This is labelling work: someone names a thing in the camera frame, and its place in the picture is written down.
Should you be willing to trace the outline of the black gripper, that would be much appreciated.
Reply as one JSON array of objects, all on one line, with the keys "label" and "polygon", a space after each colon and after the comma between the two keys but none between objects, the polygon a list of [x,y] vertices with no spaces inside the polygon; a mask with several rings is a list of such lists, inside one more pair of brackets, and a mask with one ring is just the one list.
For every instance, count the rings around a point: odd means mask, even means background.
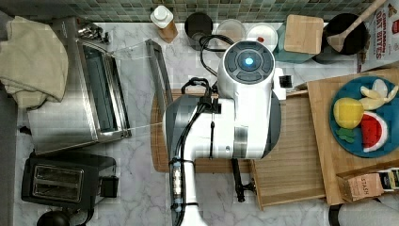
[{"label": "black gripper", "polygon": [[254,194],[257,193],[255,182],[251,181],[246,185],[244,185],[242,183],[240,167],[239,167],[238,160],[236,158],[233,158],[231,160],[231,167],[232,167],[232,174],[233,174],[233,178],[234,178],[234,187],[235,187],[235,192],[237,195],[237,200],[239,202],[244,202],[246,200],[245,199],[245,191],[246,190],[251,191]]}]

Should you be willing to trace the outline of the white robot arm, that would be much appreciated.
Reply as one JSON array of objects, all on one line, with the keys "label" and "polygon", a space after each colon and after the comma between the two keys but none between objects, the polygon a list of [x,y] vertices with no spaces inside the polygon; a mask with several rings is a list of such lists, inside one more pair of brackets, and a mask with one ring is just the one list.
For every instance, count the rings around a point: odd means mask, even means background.
[{"label": "white robot arm", "polygon": [[184,93],[168,106],[163,133],[168,151],[171,225],[206,226],[196,197],[198,158],[262,159],[276,146],[281,126],[279,74],[263,44],[231,45],[217,72],[217,94]]}]

